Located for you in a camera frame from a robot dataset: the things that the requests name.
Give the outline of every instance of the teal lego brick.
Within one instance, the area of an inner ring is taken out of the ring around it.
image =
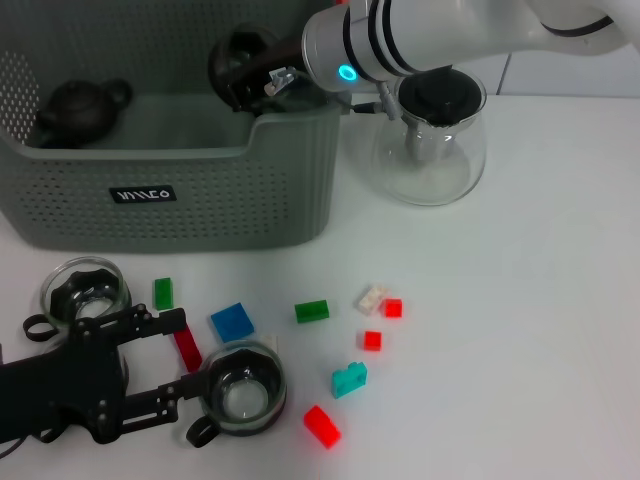
[[[298,323],[315,322],[329,318],[329,305],[326,300],[301,303],[295,306]]]
[[[173,308],[173,283],[170,278],[158,278],[154,281],[153,305],[156,310]]]
[[[367,383],[367,367],[364,363],[351,363],[346,370],[336,370],[331,376],[331,393],[340,398]]]

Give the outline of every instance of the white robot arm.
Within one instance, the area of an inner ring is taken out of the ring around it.
[[[326,91],[520,50],[640,50],[640,0],[351,0],[314,15],[302,51]]]

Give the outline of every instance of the green lego brick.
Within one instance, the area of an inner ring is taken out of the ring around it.
[[[173,308],[173,283],[170,278],[158,278],[153,286],[153,304],[156,310]]]
[[[298,323],[315,322],[329,318],[329,305],[326,300],[301,303],[295,306]]]

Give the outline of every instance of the black label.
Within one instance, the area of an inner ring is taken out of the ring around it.
[[[178,200],[171,185],[110,188],[109,193],[116,203],[175,202]]]

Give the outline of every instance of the red lego brick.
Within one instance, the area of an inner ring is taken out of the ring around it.
[[[198,370],[202,363],[202,355],[200,355],[200,351],[193,339],[193,335],[191,335],[189,327],[187,326],[187,328],[181,332],[174,333],[173,338],[176,340],[176,345],[178,345],[178,350],[180,350],[180,355],[187,367],[187,371],[193,373]]]
[[[387,298],[384,301],[384,316],[387,318],[402,317],[402,300],[399,298]]]
[[[325,448],[333,447],[340,437],[340,430],[336,428],[331,419],[317,405],[314,405],[304,416],[305,426],[311,430]]]
[[[364,349],[379,352],[382,349],[382,333],[364,332]]]

